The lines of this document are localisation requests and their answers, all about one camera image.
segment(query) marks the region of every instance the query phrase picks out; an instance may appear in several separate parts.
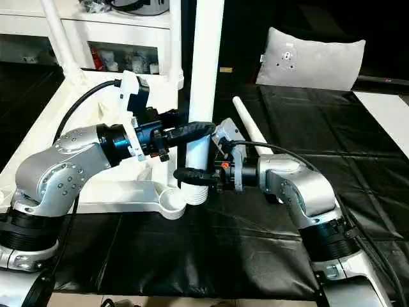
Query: white shelf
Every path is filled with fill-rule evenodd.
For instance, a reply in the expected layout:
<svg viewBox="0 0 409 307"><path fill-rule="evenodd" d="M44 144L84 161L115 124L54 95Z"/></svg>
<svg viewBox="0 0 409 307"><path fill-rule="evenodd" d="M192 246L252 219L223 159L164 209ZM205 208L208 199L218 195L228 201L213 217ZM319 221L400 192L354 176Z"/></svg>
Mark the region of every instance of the white shelf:
<svg viewBox="0 0 409 307"><path fill-rule="evenodd" d="M62 19L170 29L169 12L157 16L138 16L116 11L85 13L82 12L78 0L54 0L54 2ZM45 17L40 0L0 0L0 15Z"/></svg>

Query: white pipe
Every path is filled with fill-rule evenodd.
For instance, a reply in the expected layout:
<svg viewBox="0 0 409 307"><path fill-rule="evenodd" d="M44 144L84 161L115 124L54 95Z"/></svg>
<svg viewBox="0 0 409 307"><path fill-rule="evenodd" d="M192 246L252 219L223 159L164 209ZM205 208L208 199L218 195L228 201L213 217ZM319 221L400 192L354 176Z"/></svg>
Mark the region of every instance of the white pipe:
<svg viewBox="0 0 409 307"><path fill-rule="evenodd" d="M181 4L180 0L169 2L171 16L171 66L169 79L176 90L183 88L183 70L181 69Z"/></svg>
<svg viewBox="0 0 409 307"><path fill-rule="evenodd" d="M41 0L41 4L50 27L51 35L57 43L58 53L61 56L60 60L62 62L60 65L63 67L65 77L74 84L82 83L85 78L84 74L75 61L54 1Z"/></svg>
<svg viewBox="0 0 409 307"><path fill-rule="evenodd" d="M189 121L211 122L219 63L224 0L197 0L190 89ZM206 169L210 137L187 145L186 167ZM199 205L207 199L207 187L182 183L186 202Z"/></svg>
<svg viewBox="0 0 409 307"><path fill-rule="evenodd" d="M246 128L247 133L250 136L250 139L253 142L267 143L266 139L262 135L261 131L258 129L256 123L252 119L250 113L244 106L240 97L237 97L237 96L233 97L233 103L236 107L238 114L240 115L240 118L242 119L244 127ZM256 146L256 150L259 155L272 155L273 154L273 151L267 147Z"/></svg>

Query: gray pillow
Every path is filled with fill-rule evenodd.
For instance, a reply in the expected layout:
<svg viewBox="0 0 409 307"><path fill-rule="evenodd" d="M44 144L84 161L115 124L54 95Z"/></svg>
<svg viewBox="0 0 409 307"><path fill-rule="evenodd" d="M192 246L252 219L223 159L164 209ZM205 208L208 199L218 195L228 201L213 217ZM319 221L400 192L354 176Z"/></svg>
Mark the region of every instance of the gray pillow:
<svg viewBox="0 0 409 307"><path fill-rule="evenodd" d="M365 40L323 43L268 30L257 84L349 91L358 77Z"/></svg>

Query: robotic arm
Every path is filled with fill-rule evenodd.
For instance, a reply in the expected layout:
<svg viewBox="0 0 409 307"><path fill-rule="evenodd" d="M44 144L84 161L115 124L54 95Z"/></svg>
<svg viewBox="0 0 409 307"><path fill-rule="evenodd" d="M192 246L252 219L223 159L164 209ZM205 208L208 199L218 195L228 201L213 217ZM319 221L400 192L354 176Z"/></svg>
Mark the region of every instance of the robotic arm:
<svg viewBox="0 0 409 307"><path fill-rule="evenodd" d="M251 161L244 145L229 145L230 141L244 140L230 118L217 126L212 139L233 161L216 162L214 173L177 169L177 179L238 192L244 185L258 186L282 200L320 282L319 306L392 306L370 259L351 236L332 186L317 169L288 154L262 155Z"/></svg>
<svg viewBox="0 0 409 307"><path fill-rule="evenodd" d="M211 134L213 123L180 125L178 113L138 110L133 131L139 152L169 160L169 148ZM28 157L16 173L12 205L0 220L0 306L46 306L54 289L47 271L58 234L84 184L97 173L140 154L124 126L94 125L67 132L48 149Z"/></svg>

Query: black tablecloth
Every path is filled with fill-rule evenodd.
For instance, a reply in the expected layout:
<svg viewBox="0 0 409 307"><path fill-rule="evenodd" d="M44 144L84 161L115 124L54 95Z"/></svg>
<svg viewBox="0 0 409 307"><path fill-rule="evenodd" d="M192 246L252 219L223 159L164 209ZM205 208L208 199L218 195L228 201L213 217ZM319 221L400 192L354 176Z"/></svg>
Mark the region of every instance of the black tablecloth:
<svg viewBox="0 0 409 307"><path fill-rule="evenodd" d="M2 139L10 142L3 165L52 95L40 92L55 91L62 80L61 73L12 71L0 69L1 107L14 114L1 120ZM409 289L408 160L355 96L279 87L218 89L215 122L232 117L245 135L234 95L269 142L303 154L322 170ZM25 118L20 125L18 114ZM210 193L205 204L188 206L176 221L155 213L78 215L57 281L62 292L118 295L313 299L318 288L287 210L255 188L243 195Z"/></svg>

